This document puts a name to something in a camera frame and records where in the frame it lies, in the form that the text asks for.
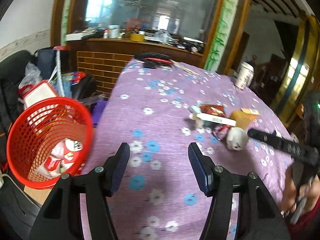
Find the person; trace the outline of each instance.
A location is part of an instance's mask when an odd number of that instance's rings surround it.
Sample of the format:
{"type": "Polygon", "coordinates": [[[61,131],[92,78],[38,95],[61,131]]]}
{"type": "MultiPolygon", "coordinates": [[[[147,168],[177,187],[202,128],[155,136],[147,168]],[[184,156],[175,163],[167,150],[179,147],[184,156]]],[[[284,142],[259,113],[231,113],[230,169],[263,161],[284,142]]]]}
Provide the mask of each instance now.
{"type": "Polygon", "coordinates": [[[257,56],[256,55],[252,55],[252,59],[250,61],[248,61],[247,63],[251,66],[253,66],[253,68],[256,66],[256,60],[257,60],[257,56]]]}
{"type": "MultiPolygon", "coordinates": [[[[300,194],[303,194],[307,185],[300,188],[300,194]]],[[[280,204],[283,211],[294,212],[296,209],[295,199],[297,189],[292,179],[291,166],[285,173],[284,191],[280,204]]],[[[307,203],[295,225],[287,224],[292,240],[315,240],[320,238],[320,180],[316,176],[309,192],[307,193],[307,203]]]]}

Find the purple object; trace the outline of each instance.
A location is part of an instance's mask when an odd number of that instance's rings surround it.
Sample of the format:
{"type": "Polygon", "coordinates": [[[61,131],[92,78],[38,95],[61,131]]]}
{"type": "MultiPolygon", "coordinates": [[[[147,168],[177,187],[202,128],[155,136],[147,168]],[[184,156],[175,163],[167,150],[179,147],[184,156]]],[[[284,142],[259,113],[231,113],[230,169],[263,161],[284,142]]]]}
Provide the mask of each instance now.
{"type": "Polygon", "coordinates": [[[92,111],[92,122],[93,122],[93,127],[96,127],[100,121],[100,118],[102,116],[104,108],[107,106],[108,101],[98,101],[96,106],[94,107],[92,111]]]}
{"type": "MultiPolygon", "coordinates": [[[[188,145],[197,142],[216,165],[232,173],[256,172],[276,201],[282,198],[289,155],[250,139],[243,151],[228,150],[210,128],[194,130],[189,106],[200,102],[233,110],[253,108],[260,116],[248,128],[278,130],[290,138],[280,120],[249,88],[235,87],[227,76],[182,65],[197,72],[143,69],[130,61],[122,71],[96,129],[88,173],[113,156],[122,142],[130,145],[130,160],[120,189],[108,198],[119,240],[199,240],[211,198],[199,189],[188,159],[188,145]]],[[[227,239],[233,239],[238,196],[232,203],[227,239]]],[[[81,197],[83,232],[91,239],[85,198],[81,197]]]]}

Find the clear plastic bag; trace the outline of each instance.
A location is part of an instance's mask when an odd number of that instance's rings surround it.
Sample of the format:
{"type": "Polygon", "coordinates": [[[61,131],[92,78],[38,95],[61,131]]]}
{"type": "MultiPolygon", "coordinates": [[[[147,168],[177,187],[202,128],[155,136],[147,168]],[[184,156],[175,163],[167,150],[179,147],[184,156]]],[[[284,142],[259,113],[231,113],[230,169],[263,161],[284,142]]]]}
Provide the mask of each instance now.
{"type": "Polygon", "coordinates": [[[28,62],[26,66],[25,77],[22,79],[21,83],[19,84],[19,89],[26,87],[26,86],[35,86],[36,84],[42,81],[41,71],[38,67],[31,62],[28,62]]]}

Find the red wrapper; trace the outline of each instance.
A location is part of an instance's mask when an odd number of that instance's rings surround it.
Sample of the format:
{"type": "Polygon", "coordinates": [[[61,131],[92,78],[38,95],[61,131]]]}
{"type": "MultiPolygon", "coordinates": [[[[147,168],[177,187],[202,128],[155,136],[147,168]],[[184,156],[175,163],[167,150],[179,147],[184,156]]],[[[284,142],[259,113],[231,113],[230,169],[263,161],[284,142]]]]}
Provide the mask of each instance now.
{"type": "Polygon", "coordinates": [[[213,130],[212,135],[217,138],[217,140],[221,141],[223,140],[228,133],[228,130],[231,128],[230,125],[226,124],[218,124],[213,130]]]}
{"type": "Polygon", "coordinates": [[[202,105],[200,106],[200,109],[204,114],[211,114],[219,117],[226,117],[223,106],[202,105]]]}

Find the cup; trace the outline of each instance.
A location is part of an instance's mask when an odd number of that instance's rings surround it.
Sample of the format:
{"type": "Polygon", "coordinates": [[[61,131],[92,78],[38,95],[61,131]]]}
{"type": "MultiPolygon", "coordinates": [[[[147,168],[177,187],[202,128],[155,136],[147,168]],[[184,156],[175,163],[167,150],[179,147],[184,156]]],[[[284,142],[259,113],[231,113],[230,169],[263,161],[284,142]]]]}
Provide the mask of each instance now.
{"type": "Polygon", "coordinates": [[[246,62],[242,62],[235,85],[240,89],[244,89],[245,86],[249,86],[253,78],[253,73],[253,67],[246,62]]]}

